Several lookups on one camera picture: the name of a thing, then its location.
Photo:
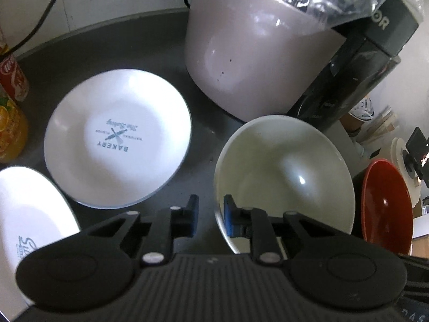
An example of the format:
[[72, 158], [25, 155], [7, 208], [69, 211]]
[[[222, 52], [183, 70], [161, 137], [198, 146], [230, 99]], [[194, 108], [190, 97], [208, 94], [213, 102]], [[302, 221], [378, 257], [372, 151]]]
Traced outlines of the white sweet logo plate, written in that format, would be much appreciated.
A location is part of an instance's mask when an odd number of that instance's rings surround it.
[[15, 280], [23, 258], [79, 231], [65, 197], [43, 174], [24, 166], [1, 170], [2, 318], [13, 321], [31, 303]]

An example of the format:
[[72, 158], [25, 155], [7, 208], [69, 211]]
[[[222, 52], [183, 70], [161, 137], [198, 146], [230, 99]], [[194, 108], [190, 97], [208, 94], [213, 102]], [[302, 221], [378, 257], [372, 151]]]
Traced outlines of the red and black bowl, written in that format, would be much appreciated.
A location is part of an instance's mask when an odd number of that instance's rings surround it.
[[353, 180], [356, 217], [353, 230], [367, 242], [395, 254], [408, 254], [412, 245], [412, 202], [395, 166], [378, 159]]

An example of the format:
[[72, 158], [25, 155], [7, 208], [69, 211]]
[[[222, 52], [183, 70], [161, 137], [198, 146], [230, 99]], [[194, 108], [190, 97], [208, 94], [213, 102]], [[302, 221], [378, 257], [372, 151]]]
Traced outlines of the white ceramic bowl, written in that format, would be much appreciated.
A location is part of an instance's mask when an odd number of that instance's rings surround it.
[[233, 253], [247, 253], [247, 239], [227, 234], [227, 195], [240, 208], [261, 208], [272, 217], [297, 211], [347, 234], [353, 229], [355, 194], [344, 158], [326, 135], [289, 116], [262, 116], [241, 126], [214, 169], [217, 225]]

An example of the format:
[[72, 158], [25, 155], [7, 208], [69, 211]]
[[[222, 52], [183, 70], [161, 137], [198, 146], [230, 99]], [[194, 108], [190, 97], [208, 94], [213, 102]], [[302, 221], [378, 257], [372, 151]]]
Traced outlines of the white bakery logo plate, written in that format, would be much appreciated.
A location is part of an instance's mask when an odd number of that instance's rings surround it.
[[125, 208], [160, 191], [191, 142], [191, 113], [180, 92], [156, 74], [116, 69], [74, 87], [54, 109], [44, 161], [76, 202]]

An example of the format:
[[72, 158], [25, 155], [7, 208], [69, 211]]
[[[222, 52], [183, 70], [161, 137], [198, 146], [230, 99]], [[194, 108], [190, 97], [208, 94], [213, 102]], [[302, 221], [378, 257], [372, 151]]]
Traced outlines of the orange juice bottle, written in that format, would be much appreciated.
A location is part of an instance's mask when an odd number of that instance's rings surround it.
[[16, 159], [28, 140], [28, 119], [1, 88], [1, 163]]

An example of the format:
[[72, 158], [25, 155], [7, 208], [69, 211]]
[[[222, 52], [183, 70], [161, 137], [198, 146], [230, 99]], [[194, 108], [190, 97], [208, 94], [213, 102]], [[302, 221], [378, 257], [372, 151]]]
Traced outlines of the red soda can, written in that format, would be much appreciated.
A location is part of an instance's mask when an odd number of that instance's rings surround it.
[[23, 102], [30, 86], [13, 54], [1, 61], [1, 86], [14, 100]]

